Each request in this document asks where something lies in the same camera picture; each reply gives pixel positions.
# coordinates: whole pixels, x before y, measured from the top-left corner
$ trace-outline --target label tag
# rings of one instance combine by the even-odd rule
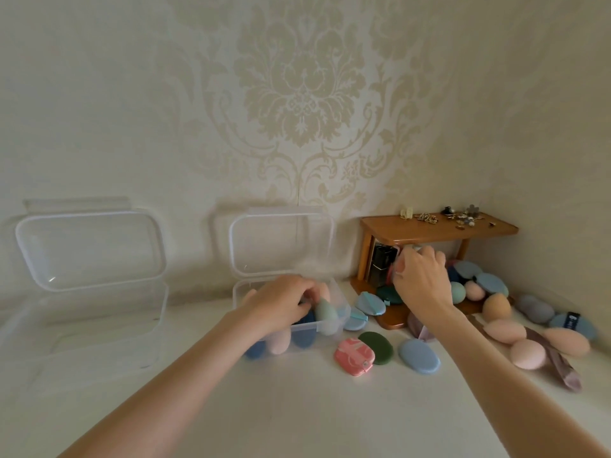
[[[580,316],[580,314],[570,311],[566,314],[565,323],[562,325],[562,328],[572,329],[575,331]]]

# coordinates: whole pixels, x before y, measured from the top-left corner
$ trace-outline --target white countertop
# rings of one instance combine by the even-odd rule
[[[354,302],[349,284],[340,288]],[[168,308],[164,351],[153,371],[3,408],[0,454],[56,456],[230,308],[230,299]],[[384,334],[394,346],[409,338],[406,330],[386,331],[374,321],[366,330]],[[242,359],[213,392],[175,456],[507,456],[450,357],[438,342],[431,346],[442,362],[432,376],[417,374],[395,354],[389,364],[351,377],[335,364],[335,347]],[[582,376],[580,394],[543,373],[528,376],[611,448],[611,360],[593,352],[571,363]]]

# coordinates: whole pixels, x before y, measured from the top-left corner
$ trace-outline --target left hand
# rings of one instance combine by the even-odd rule
[[[311,305],[299,303],[303,294],[317,302],[320,298],[317,282],[299,275],[282,275],[265,283],[236,312],[249,318],[257,326],[260,337],[264,337],[288,328],[307,315]]]

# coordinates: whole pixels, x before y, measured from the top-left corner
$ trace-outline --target clear plastic container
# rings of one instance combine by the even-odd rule
[[[168,288],[153,217],[39,215],[16,234],[42,290],[0,328],[0,392],[59,392],[157,361]]]
[[[335,280],[328,276],[327,257],[335,234],[333,219],[317,207],[252,208],[229,228],[230,262],[233,273],[245,278],[233,287],[233,307],[241,305],[251,289],[282,274],[301,274],[329,286],[331,305],[338,318],[292,325],[291,332],[316,330],[314,343],[302,349],[291,342],[285,353],[302,352],[337,344],[350,317],[350,305]],[[329,329],[335,329],[330,335]],[[268,335],[261,339],[273,338]]]

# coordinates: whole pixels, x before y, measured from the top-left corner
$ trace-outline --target plastic lid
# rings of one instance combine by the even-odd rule
[[[142,212],[36,215],[15,234],[34,281],[48,291],[147,280],[165,270],[159,225]]]
[[[316,276],[334,234],[335,222],[319,207],[253,207],[229,227],[231,268],[242,278]]]

